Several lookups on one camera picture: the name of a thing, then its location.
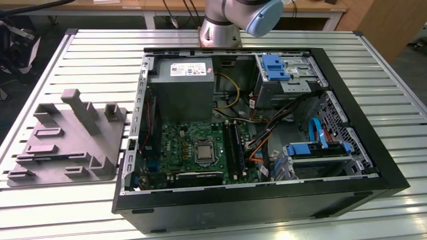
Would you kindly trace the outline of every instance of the ram slot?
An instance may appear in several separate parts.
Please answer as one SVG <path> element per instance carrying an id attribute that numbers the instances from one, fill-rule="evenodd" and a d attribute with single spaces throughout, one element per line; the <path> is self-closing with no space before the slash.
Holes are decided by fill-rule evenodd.
<path id="1" fill-rule="evenodd" d="M 237 176 L 244 177 L 247 175 L 239 130 L 236 123 L 225 122 L 221 126 L 228 175 L 233 180 L 236 180 Z"/>

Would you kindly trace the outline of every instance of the computer chassis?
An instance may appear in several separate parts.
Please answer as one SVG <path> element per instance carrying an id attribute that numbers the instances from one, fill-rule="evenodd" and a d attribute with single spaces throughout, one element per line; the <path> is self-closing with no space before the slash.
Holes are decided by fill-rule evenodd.
<path id="1" fill-rule="evenodd" d="M 204 68 L 195 66 L 200 62 Z M 197 80 L 180 72 L 183 66 L 189 74 L 196 71 Z M 235 78 L 240 92 L 248 95 L 247 105 L 243 98 L 233 105 L 236 118 L 247 118 L 256 110 L 257 119 L 268 119 L 271 109 L 305 92 L 320 92 L 281 119 L 269 150 L 263 147 L 259 150 L 267 153 L 256 152 L 259 161 L 247 159 L 245 151 L 253 150 L 247 136 L 257 136 L 261 123 L 225 119 L 211 112 L 236 94 L 220 74 L 212 78 L 213 72 Z M 320 48 L 145 48 L 135 87 L 112 212 L 143 233 L 336 217 L 409 187 Z M 315 140 L 312 121 L 321 125 L 316 125 Z M 231 135 L 229 128 L 236 129 Z M 332 147 L 324 144 L 337 152 L 328 155 L 325 150 Z"/>

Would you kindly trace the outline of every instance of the slotted metal table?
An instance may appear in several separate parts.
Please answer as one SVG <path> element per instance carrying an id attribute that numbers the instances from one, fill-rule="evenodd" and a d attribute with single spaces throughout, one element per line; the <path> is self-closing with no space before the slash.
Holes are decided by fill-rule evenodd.
<path id="1" fill-rule="evenodd" d="M 145 47 L 196 47 L 195 30 L 79 30 L 60 42 L 52 60 L 0 147 L 0 239 L 375 239 L 427 234 L 427 109 L 363 36 L 352 32 L 241 32 L 244 47 L 323 48 L 408 179 L 411 187 L 340 217 L 143 235 L 111 213 L 116 180 L 41 188 L 9 188 L 6 173 L 36 124 L 38 103 L 66 108 L 60 95 L 77 88 L 95 107 L 132 110 Z M 123 136 L 129 133 L 124 127 Z M 123 138 L 121 149 L 127 146 Z"/>

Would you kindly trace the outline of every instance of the gray robot arm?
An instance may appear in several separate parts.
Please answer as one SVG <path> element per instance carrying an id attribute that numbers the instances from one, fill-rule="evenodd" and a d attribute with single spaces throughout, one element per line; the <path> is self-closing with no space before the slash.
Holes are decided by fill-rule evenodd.
<path id="1" fill-rule="evenodd" d="M 281 13 L 281 0 L 207 0 L 200 45 L 237 47 L 241 44 L 239 28 L 261 37 L 273 29 Z"/>

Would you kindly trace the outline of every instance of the cpu socket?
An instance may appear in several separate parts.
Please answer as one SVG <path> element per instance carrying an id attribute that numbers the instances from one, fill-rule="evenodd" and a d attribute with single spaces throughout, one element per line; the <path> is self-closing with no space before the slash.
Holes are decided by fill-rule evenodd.
<path id="1" fill-rule="evenodd" d="M 215 147 L 211 140 L 197 140 L 193 143 L 193 162 L 201 167 L 215 163 Z"/>

